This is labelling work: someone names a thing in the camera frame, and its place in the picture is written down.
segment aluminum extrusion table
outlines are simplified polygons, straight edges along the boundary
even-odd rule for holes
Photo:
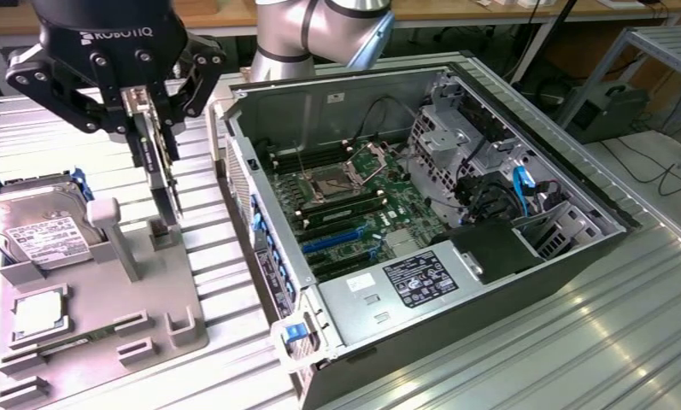
[[[603,79],[607,70],[614,65],[614,62],[627,45],[636,47],[644,55],[655,58],[659,62],[666,64],[668,68],[681,73],[681,26],[632,27],[623,29],[611,44],[608,51],[603,55],[600,62],[595,66],[583,87],[566,102],[566,105],[559,112],[556,122],[562,128],[566,128],[567,124],[570,124],[570,121],[578,113],[578,109],[580,109],[583,105],[592,86]],[[622,77],[624,79],[630,78],[626,73],[622,74]],[[663,125],[663,128],[666,129],[668,124],[675,123],[676,119],[678,115],[672,115],[671,118],[668,118],[667,123]]]
[[[324,408],[681,407],[681,228],[598,164],[504,81],[456,53],[386,59],[380,67],[459,62],[618,201],[642,231],[550,298]],[[340,71],[323,67],[320,73]],[[217,96],[228,103],[227,76]],[[181,224],[208,346],[46,408],[296,408],[209,170],[199,121],[177,136]],[[79,160],[97,195],[121,202],[125,229],[155,213],[127,147],[83,135],[25,98],[0,103],[0,176]]]

